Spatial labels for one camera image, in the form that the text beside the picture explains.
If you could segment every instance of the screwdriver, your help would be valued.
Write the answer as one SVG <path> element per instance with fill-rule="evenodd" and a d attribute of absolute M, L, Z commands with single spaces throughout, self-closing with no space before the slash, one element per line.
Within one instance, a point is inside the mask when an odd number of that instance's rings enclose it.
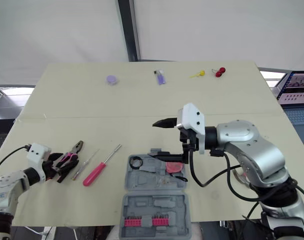
<path fill-rule="evenodd" d="M 111 154 L 105 159 L 104 162 L 101 162 L 83 181 L 83 185 L 88 187 L 93 183 L 93 181 L 100 175 L 102 170 L 107 166 L 106 163 L 112 158 L 112 156 L 120 149 L 122 145 L 119 144 Z"/>
<path fill-rule="evenodd" d="M 90 160 L 94 157 L 94 155 L 99 151 L 100 149 L 96 150 L 92 156 L 88 158 L 88 160 L 84 161 L 82 166 L 76 171 L 76 173 L 71 178 L 73 181 L 77 179 L 77 177 L 82 173 L 82 171 L 86 168 L 86 166 L 89 164 Z"/>

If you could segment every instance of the silver robotic arm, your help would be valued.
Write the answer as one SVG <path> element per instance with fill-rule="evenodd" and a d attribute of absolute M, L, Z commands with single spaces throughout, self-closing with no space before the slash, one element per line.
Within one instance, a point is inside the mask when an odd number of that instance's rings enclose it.
<path fill-rule="evenodd" d="M 33 143 L 27 154 L 29 168 L 0 176 L 0 240 L 11 239 L 11 224 L 19 196 L 35 183 L 46 181 L 46 172 L 50 168 L 43 162 L 50 152 L 50 148 Z"/>
<path fill-rule="evenodd" d="M 285 167 L 285 158 L 271 142 L 260 136 L 256 126 L 248 121 L 236 120 L 217 127 L 205 127 L 204 115 L 192 103 L 178 112 L 177 118 L 167 118 L 153 124 L 155 127 L 180 130 L 183 154 L 158 152 L 153 157 L 165 162 L 188 164 L 193 179 L 201 186 L 193 170 L 193 152 L 204 154 L 227 152 L 233 155 L 258 195 L 262 207 L 262 222 L 274 230 L 274 236 L 304 237 L 304 203 L 295 189 L 294 180 Z"/>
<path fill-rule="evenodd" d="M 285 158 L 271 142 L 262 138 L 254 124 L 236 120 L 219 124 L 216 127 L 217 148 L 233 155 L 240 163 L 252 189 L 260 196 L 290 179 L 285 167 Z M 261 201 L 263 217 L 270 226 L 296 226 L 304 231 L 304 203 L 294 191 L 280 189 L 275 197 Z"/>

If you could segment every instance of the white curtain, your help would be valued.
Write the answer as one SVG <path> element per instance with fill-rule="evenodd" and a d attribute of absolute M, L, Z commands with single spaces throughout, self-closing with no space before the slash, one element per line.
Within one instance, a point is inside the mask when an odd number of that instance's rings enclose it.
<path fill-rule="evenodd" d="M 142 59 L 304 70 L 304 0 L 135 0 Z"/>
<path fill-rule="evenodd" d="M 49 63 L 127 61 L 116 0 L 0 0 L 0 84 L 34 85 Z"/>

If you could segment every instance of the black pole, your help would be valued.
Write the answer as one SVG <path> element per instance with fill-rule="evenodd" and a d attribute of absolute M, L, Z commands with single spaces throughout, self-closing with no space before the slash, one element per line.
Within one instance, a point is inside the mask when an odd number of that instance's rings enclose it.
<path fill-rule="evenodd" d="M 127 55 L 129 62 L 137 62 L 138 58 L 138 50 L 136 46 L 136 36 L 135 29 L 132 21 L 131 15 L 131 0 L 118 0 L 118 7 L 120 9 L 125 44 L 127 49 Z"/>

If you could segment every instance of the purple cap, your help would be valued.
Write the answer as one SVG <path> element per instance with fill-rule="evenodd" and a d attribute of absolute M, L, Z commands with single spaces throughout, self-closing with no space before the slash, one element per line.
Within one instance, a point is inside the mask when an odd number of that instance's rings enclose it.
<path fill-rule="evenodd" d="M 114 76 L 114 75 L 109 75 L 106 77 L 106 81 L 108 84 L 110 85 L 114 85 L 114 84 L 117 84 L 118 83 L 118 80 L 117 80 L 117 77 Z"/>

